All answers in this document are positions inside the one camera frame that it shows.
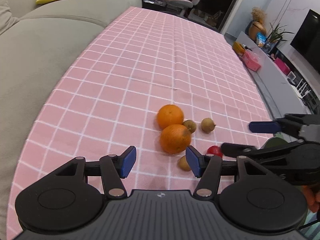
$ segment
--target red fruit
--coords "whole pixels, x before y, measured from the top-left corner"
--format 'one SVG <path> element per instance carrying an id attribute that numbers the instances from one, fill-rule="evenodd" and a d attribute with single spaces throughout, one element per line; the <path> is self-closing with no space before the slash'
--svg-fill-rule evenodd
<path id="1" fill-rule="evenodd" d="M 220 147 L 216 145 L 209 147 L 207 150 L 207 154 L 214 154 L 221 158 L 223 157 Z"/>

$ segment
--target television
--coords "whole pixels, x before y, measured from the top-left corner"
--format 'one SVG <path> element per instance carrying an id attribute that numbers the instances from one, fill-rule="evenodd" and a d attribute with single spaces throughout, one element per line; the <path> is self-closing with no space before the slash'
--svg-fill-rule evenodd
<path id="1" fill-rule="evenodd" d="M 320 15 L 318 13 L 309 10 L 291 46 L 320 74 Z"/>

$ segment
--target pink box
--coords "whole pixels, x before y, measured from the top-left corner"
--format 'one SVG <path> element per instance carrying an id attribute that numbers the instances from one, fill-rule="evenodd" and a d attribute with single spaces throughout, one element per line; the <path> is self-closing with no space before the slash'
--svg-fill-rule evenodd
<path id="1" fill-rule="evenodd" d="M 258 56 L 249 49 L 246 49 L 242 56 L 242 60 L 244 64 L 253 71 L 257 71 L 259 68 L 261 68 Z"/>
<path id="2" fill-rule="evenodd" d="M 275 63 L 286 76 L 290 73 L 290 68 L 280 58 L 277 57 Z"/>

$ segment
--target sofa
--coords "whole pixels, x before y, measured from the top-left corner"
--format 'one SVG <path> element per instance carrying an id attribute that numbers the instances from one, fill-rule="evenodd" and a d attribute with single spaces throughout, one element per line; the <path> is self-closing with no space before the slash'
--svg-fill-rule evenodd
<path id="1" fill-rule="evenodd" d="M 7 0 L 19 21 L 0 34 L 0 239 L 17 160 L 56 83 L 86 46 L 141 0 Z"/>

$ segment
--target white wall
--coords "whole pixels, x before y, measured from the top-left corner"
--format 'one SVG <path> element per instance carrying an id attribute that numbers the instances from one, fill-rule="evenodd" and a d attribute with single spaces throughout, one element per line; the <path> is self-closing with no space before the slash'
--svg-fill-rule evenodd
<path id="1" fill-rule="evenodd" d="M 308 11 L 312 9 L 320 14 L 320 0 L 272 0 L 267 8 L 268 21 L 274 26 L 287 25 L 286 31 L 297 33 Z M 320 98 L 320 74 L 291 45 L 294 34 L 286 34 L 288 41 L 278 48 L 299 70 L 316 95 Z"/>
<path id="2" fill-rule="evenodd" d="M 234 37 L 238 37 L 240 32 L 244 31 L 251 21 L 252 7 L 267 9 L 270 1 L 271 0 L 242 0 L 226 32 Z"/>

